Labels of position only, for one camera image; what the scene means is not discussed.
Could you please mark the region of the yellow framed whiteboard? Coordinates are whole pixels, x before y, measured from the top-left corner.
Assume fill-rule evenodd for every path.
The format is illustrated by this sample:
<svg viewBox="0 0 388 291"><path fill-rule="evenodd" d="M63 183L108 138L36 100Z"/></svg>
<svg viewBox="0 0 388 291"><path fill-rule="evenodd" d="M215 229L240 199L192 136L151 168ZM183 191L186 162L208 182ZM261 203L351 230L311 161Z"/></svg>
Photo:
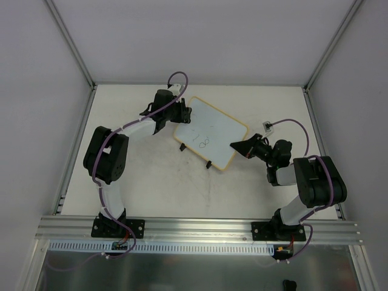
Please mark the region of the yellow framed whiteboard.
<svg viewBox="0 0 388 291"><path fill-rule="evenodd" d="M245 139L248 125L199 97L189 101L191 122L178 124L173 137L220 171L225 171L235 156L230 146Z"/></svg>

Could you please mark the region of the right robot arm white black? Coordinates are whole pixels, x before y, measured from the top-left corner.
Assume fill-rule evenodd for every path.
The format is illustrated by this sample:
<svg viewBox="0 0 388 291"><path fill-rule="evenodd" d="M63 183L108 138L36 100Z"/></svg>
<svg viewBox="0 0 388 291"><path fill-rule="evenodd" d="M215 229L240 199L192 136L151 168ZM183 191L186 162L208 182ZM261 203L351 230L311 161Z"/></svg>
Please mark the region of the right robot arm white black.
<svg viewBox="0 0 388 291"><path fill-rule="evenodd" d="M297 196L269 221L251 223L254 241L305 241L303 222L347 198L346 185L329 156L292 158L290 141L280 139L270 145L260 134L230 146L247 159L264 161L272 186L297 187Z"/></svg>

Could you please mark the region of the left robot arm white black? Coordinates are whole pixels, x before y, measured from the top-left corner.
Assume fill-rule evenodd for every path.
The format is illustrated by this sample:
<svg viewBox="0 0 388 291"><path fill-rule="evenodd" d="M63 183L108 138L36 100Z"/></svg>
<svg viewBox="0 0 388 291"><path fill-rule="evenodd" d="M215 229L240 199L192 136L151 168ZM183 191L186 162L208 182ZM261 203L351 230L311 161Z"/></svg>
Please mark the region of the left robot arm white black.
<svg viewBox="0 0 388 291"><path fill-rule="evenodd" d="M127 222L118 179L125 170L131 143L157 134L167 122L190 123L192 109L181 96L181 86L159 89L139 118L118 130L99 126L93 132L83 166L99 190L101 210L92 228L94 238L135 238L133 224Z"/></svg>

